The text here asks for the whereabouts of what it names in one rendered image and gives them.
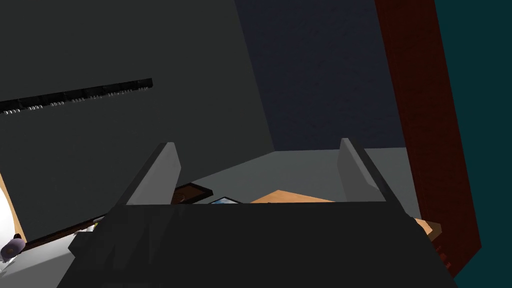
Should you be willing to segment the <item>black wall rail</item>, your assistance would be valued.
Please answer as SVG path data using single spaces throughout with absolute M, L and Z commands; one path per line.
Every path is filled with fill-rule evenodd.
M 45 107 L 58 107 L 67 103 L 80 103 L 105 97 L 125 95 L 131 92 L 145 91 L 153 87 L 153 80 L 140 80 L 114 83 L 89 88 L 50 93 L 0 101 L 0 115 L 19 114 L 22 111 L 35 111 Z

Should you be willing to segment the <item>brown picture frame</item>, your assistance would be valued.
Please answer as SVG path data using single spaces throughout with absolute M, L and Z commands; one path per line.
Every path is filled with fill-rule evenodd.
M 213 196 L 213 191 L 204 186 L 188 183 L 176 187 L 172 195 L 172 205 L 189 205 Z

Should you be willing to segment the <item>grey round knob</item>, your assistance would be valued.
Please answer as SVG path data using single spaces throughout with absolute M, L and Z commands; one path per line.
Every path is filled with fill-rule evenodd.
M 19 255 L 26 246 L 26 242 L 19 233 L 16 233 L 7 244 L 0 250 L 2 263 L 8 263 Z

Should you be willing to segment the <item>light wooden table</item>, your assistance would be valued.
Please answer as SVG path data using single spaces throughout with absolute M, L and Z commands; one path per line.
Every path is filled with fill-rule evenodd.
M 297 194 L 293 192 L 276 190 L 270 194 L 256 199 L 251 204 L 259 203 L 329 203 L 331 200 L 316 198 L 312 196 Z M 442 228 L 439 223 L 426 221 L 419 218 L 414 220 L 423 228 L 427 237 L 433 242 L 442 233 Z

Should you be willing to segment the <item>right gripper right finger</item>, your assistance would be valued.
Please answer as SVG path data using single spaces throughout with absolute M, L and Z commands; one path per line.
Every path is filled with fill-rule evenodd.
M 354 138 L 342 138 L 337 168 L 347 202 L 387 202 L 402 209 L 379 169 Z

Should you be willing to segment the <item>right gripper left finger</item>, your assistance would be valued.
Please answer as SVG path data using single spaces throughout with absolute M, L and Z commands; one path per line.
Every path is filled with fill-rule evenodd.
M 180 171 L 175 144 L 158 144 L 116 205 L 169 205 Z

